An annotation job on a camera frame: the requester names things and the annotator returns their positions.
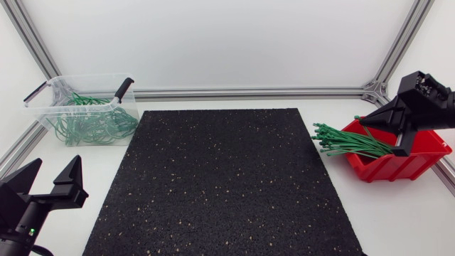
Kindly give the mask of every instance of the clear plastic bin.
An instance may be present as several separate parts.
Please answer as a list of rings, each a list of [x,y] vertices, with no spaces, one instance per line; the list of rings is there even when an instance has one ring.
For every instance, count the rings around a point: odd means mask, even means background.
[[[128,74],[52,78],[25,100],[33,114],[67,146],[128,145],[139,123]]]

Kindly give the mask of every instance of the aluminum frame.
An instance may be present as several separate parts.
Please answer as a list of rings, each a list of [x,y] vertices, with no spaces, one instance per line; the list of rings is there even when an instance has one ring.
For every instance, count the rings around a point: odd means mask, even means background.
[[[61,75],[21,0],[0,0],[27,49],[46,78]],[[139,102],[179,100],[362,99],[377,107],[387,104],[387,82],[417,34],[434,0],[415,0],[388,54],[370,81],[359,87],[257,88],[238,90],[140,90]],[[34,122],[0,159],[0,178],[15,171],[39,143],[46,129]],[[433,166],[455,196],[455,165],[444,157]]]

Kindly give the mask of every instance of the white table surface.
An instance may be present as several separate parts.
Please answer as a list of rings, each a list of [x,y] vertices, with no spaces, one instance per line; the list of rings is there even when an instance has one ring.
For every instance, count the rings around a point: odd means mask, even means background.
[[[312,124],[341,129],[355,115],[376,107],[361,100],[238,100],[141,102],[144,110],[299,109],[310,134]],[[126,146],[65,147],[47,133],[24,163],[42,158],[31,193],[49,193],[53,179],[76,155],[82,157],[84,189],[90,194],[82,209],[49,214],[36,241],[55,256],[81,255],[122,161]],[[432,170],[416,181],[366,183],[357,178],[343,156],[321,158],[365,253],[369,256],[455,255],[455,198]]]

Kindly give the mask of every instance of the white backdrop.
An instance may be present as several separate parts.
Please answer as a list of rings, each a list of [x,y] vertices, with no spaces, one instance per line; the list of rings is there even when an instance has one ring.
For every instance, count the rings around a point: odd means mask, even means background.
[[[46,78],[0,6],[0,157],[35,120],[22,113],[22,100],[44,81]]]
[[[413,0],[23,2],[63,74],[176,89],[361,86]]]

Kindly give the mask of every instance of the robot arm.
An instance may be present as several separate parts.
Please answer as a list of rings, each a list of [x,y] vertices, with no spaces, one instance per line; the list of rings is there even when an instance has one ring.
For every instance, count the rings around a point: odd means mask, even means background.
[[[455,128],[455,92],[420,71],[402,78],[397,96],[360,124],[397,136],[396,156],[409,156],[418,131]]]

